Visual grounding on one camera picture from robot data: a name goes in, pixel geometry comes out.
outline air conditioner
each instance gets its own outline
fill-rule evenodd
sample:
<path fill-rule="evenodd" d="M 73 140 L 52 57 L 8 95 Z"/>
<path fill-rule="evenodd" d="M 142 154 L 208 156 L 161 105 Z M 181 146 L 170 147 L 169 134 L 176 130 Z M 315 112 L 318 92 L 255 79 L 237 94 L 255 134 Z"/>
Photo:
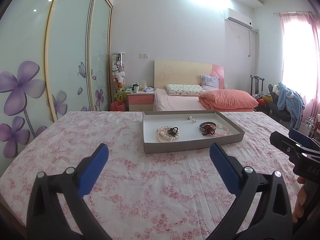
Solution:
<path fill-rule="evenodd" d="M 229 20 L 229 21 L 238 23 L 238 24 L 242 25 L 243 27 L 248 28 L 249 30 L 252 29 L 253 24 L 252 24 L 252 20 L 249 17 L 247 17 L 239 12 L 236 12 L 230 8 L 225 9 L 223 12 L 224 12 L 224 19 L 225 20 Z"/>

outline gray tray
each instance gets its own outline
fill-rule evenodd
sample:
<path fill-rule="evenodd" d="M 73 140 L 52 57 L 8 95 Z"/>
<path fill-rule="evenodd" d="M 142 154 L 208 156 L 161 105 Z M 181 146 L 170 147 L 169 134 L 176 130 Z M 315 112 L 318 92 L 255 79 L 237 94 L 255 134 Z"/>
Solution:
<path fill-rule="evenodd" d="M 187 120 L 192 116 L 196 122 Z M 202 122 L 214 122 L 226 125 L 230 133 L 223 137 L 203 136 L 199 130 Z M 173 142 L 161 143 L 157 140 L 159 126 L 178 127 L 180 136 Z M 159 111 L 143 113 L 143 146 L 145 153 L 179 152 L 208 148 L 212 143 L 220 145 L 242 141 L 244 131 L 220 112 L 214 111 Z"/>

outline nightstand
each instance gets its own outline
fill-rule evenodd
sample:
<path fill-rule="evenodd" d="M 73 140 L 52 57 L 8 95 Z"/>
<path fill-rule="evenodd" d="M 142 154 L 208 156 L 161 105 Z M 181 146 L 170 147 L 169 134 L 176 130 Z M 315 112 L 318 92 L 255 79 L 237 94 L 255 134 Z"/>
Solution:
<path fill-rule="evenodd" d="M 153 110 L 155 92 L 127 93 L 130 112 L 147 112 Z"/>

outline curtain rod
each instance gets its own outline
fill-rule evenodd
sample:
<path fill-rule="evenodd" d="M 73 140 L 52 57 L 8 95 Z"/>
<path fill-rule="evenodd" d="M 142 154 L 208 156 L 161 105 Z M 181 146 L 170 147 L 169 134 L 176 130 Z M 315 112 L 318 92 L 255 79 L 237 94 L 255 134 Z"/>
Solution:
<path fill-rule="evenodd" d="M 280 12 L 280 13 L 273 13 L 273 14 L 274 15 L 279 15 L 279 14 L 284 14 L 284 13 L 303 13 L 303 12 L 314 13 L 312 11 L 292 11 L 292 12 Z"/>

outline sliding wardrobe door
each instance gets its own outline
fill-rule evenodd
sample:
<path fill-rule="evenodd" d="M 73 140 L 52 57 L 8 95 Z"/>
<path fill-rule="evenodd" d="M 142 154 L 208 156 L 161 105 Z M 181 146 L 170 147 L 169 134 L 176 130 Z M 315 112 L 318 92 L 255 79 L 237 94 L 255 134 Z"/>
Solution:
<path fill-rule="evenodd" d="M 93 75 L 91 79 L 93 104 L 98 111 L 109 111 L 108 44 L 111 7 L 106 0 L 95 0 L 92 13 L 89 58 Z"/>
<path fill-rule="evenodd" d="M 44 38 L 52 0 L 13 0 L 0 19 L 0 176 L 52 124 Z"/>
<path fill-rule="evenodd" d="M 47 28 L 47 75 L 54 120 L 69 111 L 90 111 L 86 38 L 91 0 L 55 0 Z"/>

